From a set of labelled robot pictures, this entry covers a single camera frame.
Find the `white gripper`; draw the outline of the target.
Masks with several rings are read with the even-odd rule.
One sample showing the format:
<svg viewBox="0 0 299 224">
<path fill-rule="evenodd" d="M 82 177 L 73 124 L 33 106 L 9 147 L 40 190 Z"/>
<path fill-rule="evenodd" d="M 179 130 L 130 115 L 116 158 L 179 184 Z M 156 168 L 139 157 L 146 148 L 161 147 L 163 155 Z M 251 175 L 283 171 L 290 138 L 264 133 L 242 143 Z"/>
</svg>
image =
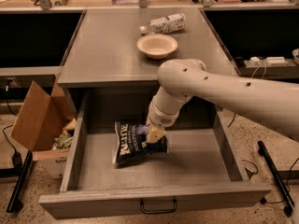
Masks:
<svg viewBox="0 0 299 224">
<path fill-rule="evenodd" d="M 149 113 L 146 124 L 148 126 L 147 142 L 156 143 L 164 135 L 164 128 L 171 127 L 178 118 L 181 104 L 173 102 L 165 108 L 159 107 L 154 100 L 149 104 Z"/>
</svg>

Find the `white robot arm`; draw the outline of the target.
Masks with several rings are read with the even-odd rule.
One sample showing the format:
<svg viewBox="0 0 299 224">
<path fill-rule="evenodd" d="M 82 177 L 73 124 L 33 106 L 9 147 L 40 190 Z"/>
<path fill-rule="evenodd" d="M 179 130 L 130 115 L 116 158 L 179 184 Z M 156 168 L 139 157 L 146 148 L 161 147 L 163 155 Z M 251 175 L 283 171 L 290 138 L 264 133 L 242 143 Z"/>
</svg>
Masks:
<svg viewBox="0 0 299 224">
<path fill-rule="evenodd" d="M 146 121 L 147 141 L 155 143 L 193 96 L 202 98 L 299 141 L 299 85 L 208 73 L 200 60 L 174 59 L 160 65 L 160 88 Z"/>
</svg>

